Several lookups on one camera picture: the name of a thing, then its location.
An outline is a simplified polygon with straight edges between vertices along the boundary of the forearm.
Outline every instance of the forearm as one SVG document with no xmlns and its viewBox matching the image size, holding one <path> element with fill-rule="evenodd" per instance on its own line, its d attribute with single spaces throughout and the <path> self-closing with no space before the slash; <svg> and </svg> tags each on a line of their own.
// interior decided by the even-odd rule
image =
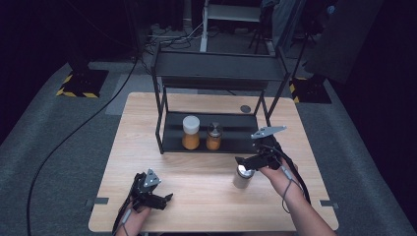
<svg viewBox="0 0 417 236">
<path fill-rule="evenodd" d="M 300 236 L 335 235 L 334 231 L 295 188 L 298 187 L 296 185 L 290 187 L 285 202 L 298 234 Z"/>
</svg>

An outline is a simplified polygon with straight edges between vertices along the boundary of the orange jar contents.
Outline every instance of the orange jar contents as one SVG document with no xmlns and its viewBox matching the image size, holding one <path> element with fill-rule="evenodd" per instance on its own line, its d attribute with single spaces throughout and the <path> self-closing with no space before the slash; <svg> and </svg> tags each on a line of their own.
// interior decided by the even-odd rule
<svg viewBox="0 0 417 236">
<path fill-rule="evenodd" d="M 208 138 L 206 146 L 210 150 L 217 150 L 220 148 L 221 136 L 223 134 L 223 128 L 217 122 L 212 122 L 208 126 Z"/>
<path fill-rule="evenodd" d="M 184 135 L 182 145 L 186 149 L 195 149 L 200 144 L 200 120 L 196 116 L 187 116 L 183 120 Z"/>
</svg>

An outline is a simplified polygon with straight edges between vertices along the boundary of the wooden table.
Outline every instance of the wooden table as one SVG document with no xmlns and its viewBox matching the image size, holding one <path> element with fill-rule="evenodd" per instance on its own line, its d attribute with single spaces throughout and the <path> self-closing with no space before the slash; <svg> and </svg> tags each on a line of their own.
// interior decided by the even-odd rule
<svg viewBox="0 0 417 236">
<path fill-rule="evenodd" d="M 196 112 L 238 113 L 241 105 L 253 108 L 258 100 L 255 96 L 178 93 L 168 96 L 171 110 Z M 269 104 L 272 102 L 272 98 L 266 100 Z M 262 127 L 266 125 L 265 116 L 259 113 L 258 124 Z M 295 231 L 290 215 L 282 209 L 281 197 L 262 173 L 255 173 L 248 188 L 234 187 L 235 154 L 160 154 L 154 134 L 156 119 L 154 93 L 129 95 L 97 194 L 98 198 L 109 200 L 106 205 L 94 205 L 90 230 L 111 231 L 136 173 L 152 168 L 162 180 L 153 193 L 163 197 L 173 193 L 174 196 L 165 210 L 152 210 L 144 232 Z M 299 166 L 314 209 L 332 229 L 337 229 L 333 208 L 320 205 L 320 200 L 328 200 L 328 192 L 293 100 L 281 98 L 270 122 L 273 126 L 287 126 L 287 130 L 275 137 Z"/>
</svg>

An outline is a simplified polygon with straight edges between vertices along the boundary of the black stand base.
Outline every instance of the black stand base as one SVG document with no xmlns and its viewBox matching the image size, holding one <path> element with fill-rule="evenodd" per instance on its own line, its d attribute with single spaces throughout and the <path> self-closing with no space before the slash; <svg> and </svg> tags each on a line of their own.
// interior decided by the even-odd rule
<svg viewBox="0 0 417 236">
<path fill-rule="evenodd" d="M 103 70 L 73 71 L 65 79 L 56 95 L 100 97 L 100 90 L 107 74 L 108 71 Z"/>
<path fill-rule="evenodd" d="M 289 82 L 292 98 L 295 102 L 331 104 L 328 92 L 323 85 L 324 80 L 292 78 Z"/>
</svg>

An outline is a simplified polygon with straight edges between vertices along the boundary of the white lid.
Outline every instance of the white lid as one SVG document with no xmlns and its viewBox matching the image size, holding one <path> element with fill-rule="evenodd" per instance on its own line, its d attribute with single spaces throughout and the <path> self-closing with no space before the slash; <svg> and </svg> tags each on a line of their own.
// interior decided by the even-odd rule
<svg viewBox="0 0 417 236">
<path fill-rule="evenodd" d="M 194 135 L 199 132 L 200 120 L 196 116 L 187 116 L 183 120 L 184 132 L 189 135 Z"/>
</svg>

